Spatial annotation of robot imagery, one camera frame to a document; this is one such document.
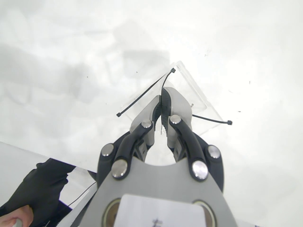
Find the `white background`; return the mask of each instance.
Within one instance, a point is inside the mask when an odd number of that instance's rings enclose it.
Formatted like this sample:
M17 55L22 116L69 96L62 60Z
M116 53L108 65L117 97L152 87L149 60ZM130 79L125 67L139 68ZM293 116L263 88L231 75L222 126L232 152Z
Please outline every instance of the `white background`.
M116 109L181 60L234 121L204 138L222 151L235 216L299 226L302 2L0 0L0 141L92 170L127 130ZM139 51L140 61L125 58ZM3 146L4 202L27 171ZM24 159L28 171L39 162Z

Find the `silver screw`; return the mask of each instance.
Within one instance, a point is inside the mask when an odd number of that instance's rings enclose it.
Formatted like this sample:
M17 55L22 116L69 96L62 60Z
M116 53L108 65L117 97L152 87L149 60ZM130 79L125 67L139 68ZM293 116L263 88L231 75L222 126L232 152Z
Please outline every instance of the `silver screw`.
M214 159L218 159L221 156L220 150L216 146L208 146L208 151L210 156Z
M203 180L207 178L208 175L207 165L200 160L196 160L194 163L192 163L192 171L198 179Z
M141 125L144 127L144 128L150 128L151 127L151 121L150 120L143 120Z
M180 121L181 121L181 118L180 118L179 115L174 114L173 116L170 117L170 121L171 121L173 124L179 124Z
M103 157L107 157L111 155L111 153L114 150L114 145L113 144L106 144L102 149L101 149L101 154Z
M114 178L123 177L127 171L127 162L125 160L116 160L111 167L111 175Z

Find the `clear plastic container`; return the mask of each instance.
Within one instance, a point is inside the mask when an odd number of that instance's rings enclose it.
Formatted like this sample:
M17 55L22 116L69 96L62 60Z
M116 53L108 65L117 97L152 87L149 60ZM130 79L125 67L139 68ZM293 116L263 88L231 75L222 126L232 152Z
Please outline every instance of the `clear plastic container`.
M163 82L170 72L172 68L175 68L175 73L171 73L167 78L164 86L165 87L173 87L179 93L181 93L189 104L192 106L192 113L198 116L202 116L205 118L210 118L213 120L220 120L222 118L213 108L211 103L207 100L206 96L203 94L200 87L194 81L190 73L186 70L184 64L179 61L175 64L172 64L169 68L165 68L162 73L158 74L155 77L154 82L158 79L162 78L156 83L154 87L152 87L139 101L137 101L130 109L128 109L123 116L129 118L129 125L132 123L133 119L144 109L144 107L158 94L161 94L161 87ZM120 109L120 112L123 111L126 107L128 107L135 99L137 99L150 85L146 86L144 89L138 91L134 94ZM161 120L157 121L156 125L161 125ZM219 123L211 122L199 118L192 118L192 129L199 136L203 135L207 131L212 128L218 126ZM155 134L161 134L166 136L165 129L156 127Z

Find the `white label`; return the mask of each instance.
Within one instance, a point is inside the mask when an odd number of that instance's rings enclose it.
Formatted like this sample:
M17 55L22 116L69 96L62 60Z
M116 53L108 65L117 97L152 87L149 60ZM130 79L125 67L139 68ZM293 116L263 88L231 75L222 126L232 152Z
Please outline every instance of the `white label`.
M199 205L125 194L114 227L206 227Z

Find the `black cable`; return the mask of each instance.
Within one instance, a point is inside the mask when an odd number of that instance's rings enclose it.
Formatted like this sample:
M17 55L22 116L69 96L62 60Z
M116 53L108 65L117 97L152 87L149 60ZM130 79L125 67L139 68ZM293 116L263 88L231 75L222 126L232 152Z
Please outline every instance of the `black cable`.
M168 75L166 76L166 78L165 78L165 80L164 80L164 82L163 82L162 87L164 87L164 84L165 84L167 78L169 77L169 75L170 75L171 73L174 73L175 71L176 71L176 70L175 70L174 68L172 68L172 69L170 70L170 72L168 73Z
M76 200L74 200L73 202L71 202L67 207L71 206L74 202L76 202L89 188L91 188L96 182L94 182L93 184L91 184Z
M174 73L176 70L174 68L172 68L169 72L169 74L167 75L167 77L171 74ZM145 92L143 94L141 94L137 99L135 99L135 101L133 103L131 103L127 108L125 108L122 112L117 113L116 115L118 117L120 117L122 114L124 114L128 109L130 109L139 99L141 99L143 97L144 94L146 94L159 80L161 80L165 75L163 75L160 79L158 79L154 84L152 84L147 90L145 90Z
M212 120L212 119L201 117L201 116L194 115L194 114L193 114L193 117L196 117L196 118L199 118L199 119L203 119L203 120L212 121L212 122L216 122L216 123L232 125L232 121L231 120L228 120L228 121Z

